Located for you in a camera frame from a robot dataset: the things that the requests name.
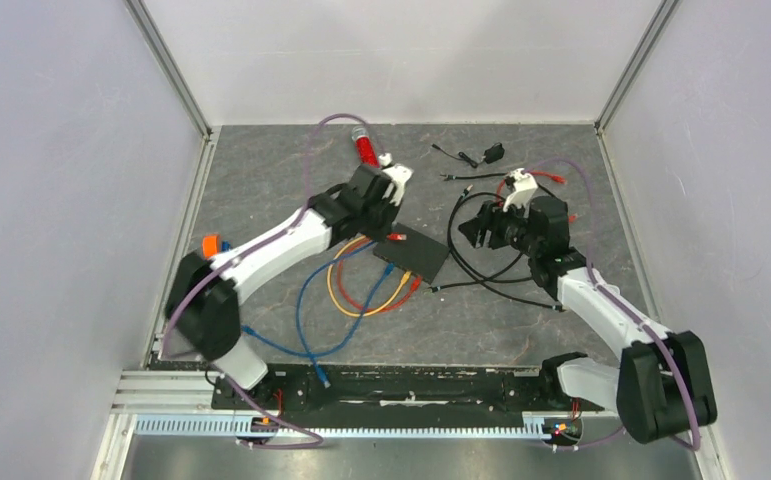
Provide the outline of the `black network switch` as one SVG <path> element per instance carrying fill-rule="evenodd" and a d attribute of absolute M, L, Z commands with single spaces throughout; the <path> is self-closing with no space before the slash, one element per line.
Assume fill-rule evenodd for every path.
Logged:
<path fill-rule="evenodd" d="M 378 243 L 373 254 L 431 285 L 449 257 L 448 247 L 403 223 L 396 223 L 392 233 L 404 235 L 405 239 Z"/>

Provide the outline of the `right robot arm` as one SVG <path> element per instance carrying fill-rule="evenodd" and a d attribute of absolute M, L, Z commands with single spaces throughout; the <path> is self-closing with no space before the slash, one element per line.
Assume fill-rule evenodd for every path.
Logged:
<path fill-rule="evenodd" d="M 571 244 L 566 202 L 550 196 L 525 207 L 486 201 L 458 230 L 473 247 L 511 247 L 525 255 L 533 281 L 617 356 L 616 368 L 580 353 L 546 361 L 538 382 L 546 405 L 563 408 L 584 399 L 616 413 L 640 444 L 686 434 L 684 447 L 700 449 L 702 428 L 718 416 L 703 341 L 647 317 L 602 278 Z"/>

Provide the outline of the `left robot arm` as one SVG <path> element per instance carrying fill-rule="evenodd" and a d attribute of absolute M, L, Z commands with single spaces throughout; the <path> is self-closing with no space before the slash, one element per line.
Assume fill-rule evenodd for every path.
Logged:
<path fill-rule="evenodd" d="M 164 314 L 204 360 L 237 383 L 252 408 L 275 393 L 266 362 L 242 337 L 241 307 L 260 287 L 308 257 L 362 234 L 383 241 L 391 234 L 412 169 L 359 166 L 349 181 L 310 197 L 279 225 L 249 242 L 209 258 L 198 252 L 178 264 Z"/>

